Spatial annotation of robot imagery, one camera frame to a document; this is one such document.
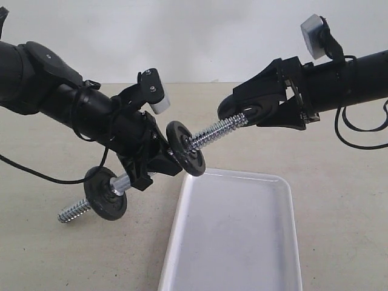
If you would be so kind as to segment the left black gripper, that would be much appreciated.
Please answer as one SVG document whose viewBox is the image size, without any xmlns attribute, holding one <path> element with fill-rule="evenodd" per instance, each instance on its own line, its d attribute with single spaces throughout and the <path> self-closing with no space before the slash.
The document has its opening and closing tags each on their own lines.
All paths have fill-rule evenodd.
<svg viewBox="0 0 388 291">
<path fill-rule="evenodd" d="M 92 88 L 58 87 L 39 102 L 39 111 L 89 142 L 115 152 L 131 186 L 144 191 L 151 173 L 176 176 L 182 167 L 149 112 L 129 112 L 116 95 Z"/>
</svg>

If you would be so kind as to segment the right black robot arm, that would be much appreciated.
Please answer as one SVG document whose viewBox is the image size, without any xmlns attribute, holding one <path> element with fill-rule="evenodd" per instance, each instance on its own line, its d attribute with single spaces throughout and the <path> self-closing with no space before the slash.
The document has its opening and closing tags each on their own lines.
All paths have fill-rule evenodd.
<svg viewBox="0 0 388 291">
<path fill-rule="evenodd" d="M 321 112 L 386 96 L 387 52 L 378 52 L 320 65 L 275 59 L 229 98 L 231 112 L 244 112 L 249 125 L 305 130 Z"/>
</svg>

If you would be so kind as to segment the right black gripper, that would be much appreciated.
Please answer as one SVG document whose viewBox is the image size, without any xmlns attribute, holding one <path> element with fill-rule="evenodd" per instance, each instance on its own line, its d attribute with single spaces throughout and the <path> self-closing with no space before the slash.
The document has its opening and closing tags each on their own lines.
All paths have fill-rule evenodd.
<svg viewBox="0 0 388 291">
<path fill-rule="evenodd" d="M 254 102 L 259 99 L 277 99 L 278 108 L 271 115 L 247 126 L 284 127 L 305 130 L 305 124 L 320 121 L 314 111 L 307 88 L 306 69 L 313 63 L 302 65 L 298 57 L 275 59 L 263 71 L 233 89 L 236 103 Z M 293 97 L 287 99 L 286 87 L 291 87 Z"/>
</svg>

